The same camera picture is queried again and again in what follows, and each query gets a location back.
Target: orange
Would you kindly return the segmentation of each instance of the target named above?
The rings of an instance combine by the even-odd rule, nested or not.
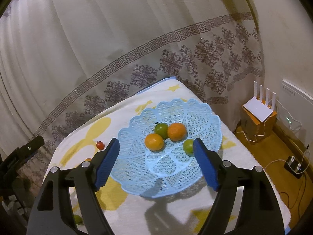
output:
[[[164,141],[160,135],[151,133],[145,138],[145,145],[151,151],[158,151],[164,146]]]
[[[186,134],[186,127],[181,123],[171,124],[167,130],[167,135],[172,141],[182,140]]]

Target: green tomato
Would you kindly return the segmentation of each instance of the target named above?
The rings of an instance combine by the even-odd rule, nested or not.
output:
[[[74,215],[74,220],[76,224],[82,224],[83,219],[79,215]]]
[[[192,155],[193,154],[193,139],[185,140],[183,144],[183,148],[186,154]]]
[[[154,127],[154,133],[160,135],[163,139],[167,139],[167,129],[168,125],[165,123],[156,123],[156,126]]]

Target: power adapter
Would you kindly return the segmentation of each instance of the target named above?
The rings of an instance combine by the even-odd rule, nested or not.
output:
[[[302,173],[300,174],[296,173],[302,172],[304,169],[302,168],[301,164],[295,159],[295,157],[294,156],[288,157],[286,162],[289,163],[290,167],[287,163],[285,163],[284,168],[287,171],[289,171],[292,175],[294,175],[297,179],[301,178]]]

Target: blue gripper pad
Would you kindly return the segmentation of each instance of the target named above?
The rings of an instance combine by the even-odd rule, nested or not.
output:
[[[120,142],[116,138],[113,138],[105,150],[96,153],[93,157],[91,162],[97,163],[96,181],[94,183],[97,190],[106,184],[119,153]]]
[[[209,151],[200,138],[196,138],[193,141],[193,154],[208,186],[212,187],[214,191],[217,191],[220,186],[217,177],[217,168],[222,160],[216,152]]]

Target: blue plastic basket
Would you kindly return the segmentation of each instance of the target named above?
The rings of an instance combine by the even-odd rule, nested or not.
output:
[[[212,151],[221,147],[221,121],[208,104],[174,99],[160,102],[155,109],[145,109],[130,120],[128,128],[119,131],[120,154],[111,172],[111,177],[130,194],[151,198],[175,194],[202,177],[195,157],[184,152],[183,141],[167,139],[160,152],[151,152],[145,146],[145,137],[153,133],[157,122],[182,123],[188,139],[200,137]]]

